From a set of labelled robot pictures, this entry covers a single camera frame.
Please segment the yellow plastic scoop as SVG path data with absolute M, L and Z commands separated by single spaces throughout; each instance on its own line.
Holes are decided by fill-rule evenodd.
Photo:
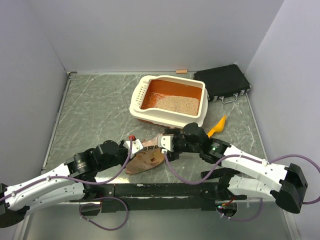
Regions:
M 215 133 L 221 133 L 224 130 L 226 120 L 227 120 L 227 115 L 224 115 L 220 119 L 220 121 L 214 127 L 211 128 L 211 130 L 207 133 L 207 136 L 210 138 Z

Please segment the pink cat litter bag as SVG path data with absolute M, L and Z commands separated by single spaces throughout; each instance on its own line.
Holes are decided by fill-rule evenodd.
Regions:
M 137 153 L 125 167 L 125 173 L 127 175 L 135 175 L 148 171 L 164 162 L 164 154 L 158 147 L 159 136 L 160 135 L 157 135 L 151 140 L 144 140 L 142 142 L 143 150 Z

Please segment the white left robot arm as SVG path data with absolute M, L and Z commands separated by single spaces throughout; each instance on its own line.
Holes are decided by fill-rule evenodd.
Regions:
M 116 143 L 107 140 L 95 148 L 75 154 L 53 170 L 16 185 L 0 185 L 0 226 L 14 226 L 35 210 L 62 202 L 93 201 L 98 186 L 115 179 L 97 182 L 99 172 L 127 163 L 143 149 L 140 142 L 130 139 Z

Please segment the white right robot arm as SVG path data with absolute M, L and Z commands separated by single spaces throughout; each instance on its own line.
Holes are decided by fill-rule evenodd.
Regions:
M 275 202 L 287 212 L 300 213 L 308 189 L 300 166 L 270 163 L 253 156 L 226 141 L 208 136 L 195 122 L 182 130 L 166 129 L 157 140 L 166 162 L 178 159 L 181 153 L 197 153 L 206 163 L 212 164 L 214 170 L 226 170 L 218 187 L 223 199 L 260 198 Z

